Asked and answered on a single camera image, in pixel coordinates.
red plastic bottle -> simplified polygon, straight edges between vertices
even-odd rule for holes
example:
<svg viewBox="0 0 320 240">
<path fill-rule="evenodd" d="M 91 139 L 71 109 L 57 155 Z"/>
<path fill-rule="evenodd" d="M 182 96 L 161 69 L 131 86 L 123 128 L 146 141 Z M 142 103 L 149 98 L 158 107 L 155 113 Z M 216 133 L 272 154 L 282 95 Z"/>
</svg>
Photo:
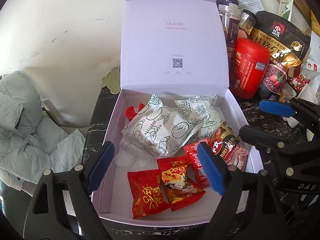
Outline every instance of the red plastic bottle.
<svg viewBox="0 0 320 240">
<path fill-rule="evenodd" d="M 236 45 L 234 65 L 229 73 L 231 92 L 244 99 L 253 98 L 269 60 L 268 49 L 249 39 L 240 38 Z"/>
</svg>

box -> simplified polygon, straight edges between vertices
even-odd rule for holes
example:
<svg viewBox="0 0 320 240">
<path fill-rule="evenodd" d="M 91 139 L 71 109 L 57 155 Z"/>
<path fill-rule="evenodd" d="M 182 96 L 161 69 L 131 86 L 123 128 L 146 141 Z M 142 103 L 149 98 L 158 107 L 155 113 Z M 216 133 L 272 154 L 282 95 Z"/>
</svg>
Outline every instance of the box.
<svg viewBox="0 0 320 240">
<path fill-rule="evenodd" d="M 229 91 L 228 62 L 223 28 L 216 0 L 126 0 L 121 45 L 121 92 L 111 116 L 105 141 L 119 152 L 124 111 L 147 103 L 151 94 L 164 105 L 195 95 L 217 95 L 217 111 L 235 133 L 247 121 Z M 247 172 L 263 169 L 259 152 L 249 147 Z M 92 203 L 101 218 L 150 227 L 181 227 L 209 222 L 221 197 L 210 187 L 196 203 L 141 219 L 132 219 L 132 194 L 127 172 L 157 169 L 137 163 L 117 167 L 114 160 Z M 240 200 L 243 211 L 246 194 Z"/>
</svg>

marble countertop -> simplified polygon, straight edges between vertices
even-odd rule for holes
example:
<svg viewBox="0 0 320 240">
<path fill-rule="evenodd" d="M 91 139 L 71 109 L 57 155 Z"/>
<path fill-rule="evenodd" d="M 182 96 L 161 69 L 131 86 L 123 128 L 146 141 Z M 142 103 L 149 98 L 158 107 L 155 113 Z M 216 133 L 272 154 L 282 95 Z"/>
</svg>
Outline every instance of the marble countertop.
<svg viewBox="0 0 320 240">
<path fill-rule="evenodd" d="M 109 124 L 109 120 L 116 103 L 118 95 L 111 94 L 110 90 L 105 87 L 101 89 L 95 109 L 92 114 L 90 127 L 88 130 L 83 161 L 87 160 L 90 155 L 99 151 Z M 236 98 L 242 109 L 249 125 L 260 128 L 264 131 L 286 137 L 290 142 L 305 140 L 306 131 L 304 127 L 298 124 L 295 128 L 290 128 L 281 117 L 273 114 L 262 112 L 259 109 L 259 98 L 243 100 Z M 274 165 L 267 153 L 261 154 L 261 159 L 265 169 L 269 172 L 273 180 L 276 179 Z M 279 192 L 282 202 L 290 203 L 296 199 L 294 194 L 284 194 Z M 231 227 L 230 234 L 236 233 L 239 229 L 240 220 L 235 216 L 234 223 Z M 173 228 L 152 228 L 137 227 L 126 224 L 120 224 L 108 220 L 102 220 L 108 232 L 114 240 L 121 239 L 197 239 L 204 230 L 206 224 L 173 227 Z"/>
</svg>

barcode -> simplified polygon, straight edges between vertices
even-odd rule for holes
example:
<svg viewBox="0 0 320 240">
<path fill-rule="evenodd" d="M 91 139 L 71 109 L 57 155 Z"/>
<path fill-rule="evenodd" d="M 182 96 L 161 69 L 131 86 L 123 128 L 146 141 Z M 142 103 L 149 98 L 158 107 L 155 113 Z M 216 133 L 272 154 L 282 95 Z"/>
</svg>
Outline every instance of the barcode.
<svg viewBox="0 0 320 240">
<path fill-rule="evenodd" d="M 240 80 L 237 79 L 236 84 L 235 84 L 235 88 L 238 88 L 239 83 L 240 83 Z"/>
<path fill-rule="evenodd" d="M 264 70 L 264 67 L 265 67 L 266 65 L 265 64 L 263 64 L 263 63 L 261 63 L 261 62 L 257 62 L 257 64 L 256 64 L 256 69 L 258 69 L 258 70 Z"/>
<path fill-rule="evenodd" d="M 199 172 L 199 175 L 200 175 L 200 176 L 205 175 L 204 170 L 199 170 L 198 172 Z"/>
<path fill-rule="evenodd" d="M 182 58 L 173 58 L 172 59 L 173 68 L 182 68 Z"/>
</svg>

screw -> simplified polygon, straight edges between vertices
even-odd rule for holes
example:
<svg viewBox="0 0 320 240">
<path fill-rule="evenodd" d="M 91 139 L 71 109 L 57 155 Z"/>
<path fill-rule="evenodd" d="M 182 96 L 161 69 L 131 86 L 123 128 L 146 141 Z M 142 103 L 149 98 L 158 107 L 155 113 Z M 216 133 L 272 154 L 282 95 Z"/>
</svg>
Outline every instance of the screw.
<svg viewBox="0 0 320 240">
<path fill-rule="evenodd" d="M 83 166 L 81 164 L 78 164 L 75 166 L 75 171 L 81 171 L 83 169 Z"/>
<path fill-rule="evenodd" d="M 285 174 L 287 174 L 289 177 L 293 175 L 293 168 L 289 167 L 286 169 Z"/>
<path fill-rule="evenodd" d="M 266 170 L 261 170 L 261 171 L 260 171 L 260 174 L 261 174 L 262 176 L 267 176 L 267 175 L 268 175 L 268 172 L 267 172 Z"/>
<path fill-rule="evenodd" d="M 231 165 L 228 166 L 228 170 L 229 171 L 236 171 L 237 167 L 231 164 Z"/>
<path fill-rule="evenodd" d="M 284 147 L 284 143 L 283 142 L 278 142 L 278 147 L 279 148 L 283 148 Z"/>
<path fill-rule="evenodd" d="M 43 172 L 44 176 L 48 176 L 50 173 L 51 173 L 51 170 L 49 170 L 49 169 L 46 169 Z"/>
</svg>

